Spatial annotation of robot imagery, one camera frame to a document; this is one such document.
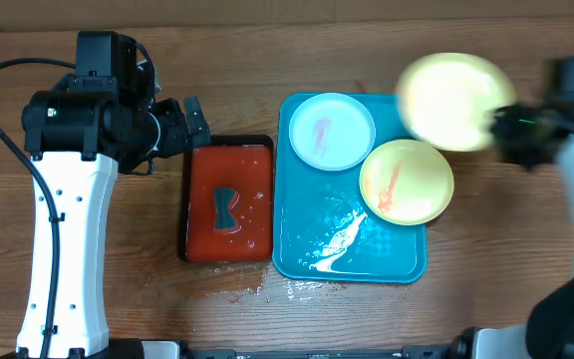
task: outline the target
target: pink stain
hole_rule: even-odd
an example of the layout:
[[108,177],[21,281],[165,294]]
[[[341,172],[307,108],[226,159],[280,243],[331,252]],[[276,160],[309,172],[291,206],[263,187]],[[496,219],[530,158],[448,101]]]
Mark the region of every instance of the pink stain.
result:
[[329,118],[322,118],[314,124],[314,155],[318,155],[319,153],[320,157],[325,155],[327,144],[325,144],[323,140],[330,126],[331,120],[329,120]]
[[391,209],[391,206],[394,204],[394,188],[396,187],[396,183],[398,183],[398,177],[400,176],[400,167],[403,165],[403,162],[400,161],[394,167],[394,173],[391,176],[391,182],[389,182],[389,187],[387,190],[383,190],[378,193],[378,199],[380,203],[378,203],[378,209],[384,213]]

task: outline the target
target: white plate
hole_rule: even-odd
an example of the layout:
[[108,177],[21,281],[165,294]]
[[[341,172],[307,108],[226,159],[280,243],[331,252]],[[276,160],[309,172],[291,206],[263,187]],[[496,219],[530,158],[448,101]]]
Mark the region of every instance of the white plate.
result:
[[342,94],[316,95],[302,103],[291,118],[289,141],[308,165],[341,171],[359,164],[376,140],[369,110]]

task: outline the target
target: yellow plate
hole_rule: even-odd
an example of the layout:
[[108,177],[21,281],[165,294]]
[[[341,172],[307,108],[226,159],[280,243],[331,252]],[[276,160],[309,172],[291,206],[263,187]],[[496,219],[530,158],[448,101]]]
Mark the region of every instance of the yellow plate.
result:
[[367,206],[391,223],[425,223],[450,202],[453,173],[431,145],[391,141],[375,149],[363,163],[360,192]]
[[416,138],[449,151],[478,151],[492,142],[495,109],[515,91],[499,68],[473,55],[441,53],[412,63],[398,83],[402,122]]

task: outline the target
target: blue tray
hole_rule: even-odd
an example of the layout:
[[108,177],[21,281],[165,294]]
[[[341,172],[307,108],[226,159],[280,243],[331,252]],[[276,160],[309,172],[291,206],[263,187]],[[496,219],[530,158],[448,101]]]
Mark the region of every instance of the blue tray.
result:
[[[285,276],[302,279],[418,280],[427,268],[425,225],[391,224],[372,213],[360,195],[362,164],[325,172],[305,164],[292,149],[292,114],[315,95],[292,95],[280,108],[273,225],[276,268]],[[363,103],[374,118],[374,149],[411,136],[400,122],[396,96],[350,96]]]

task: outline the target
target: wooden table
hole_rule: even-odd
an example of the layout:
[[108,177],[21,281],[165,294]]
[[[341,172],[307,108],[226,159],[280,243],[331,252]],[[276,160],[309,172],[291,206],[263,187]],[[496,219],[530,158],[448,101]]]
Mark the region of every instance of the wooden table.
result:
[[[390,93],[403,68],[434,52],[499,65],[535,100],[545,59],[574,55],[574,17],[125,30],[158,65],[163,96],[199,97],[214,134],[276,139],[295,92]],[[74,61],[75,32],[0,34],[0,61]],[[31,95],[64,74],[0,73],[0,124],[20,146]],[[573,231],[554,167],[535,174],[493,153],[446,154],[454,198],[429,230],[429,267],[410,286],[284,278],[271,262],[176,258],[181,157],[151,178],[120,177],[108,218],[105,298],[116,337],[179,338],[193,348],[395,348],[449,341],[470,325],[524,321],[570,271]],[[15,347],[33,246],[31,178],[0,142],[0,354]]]

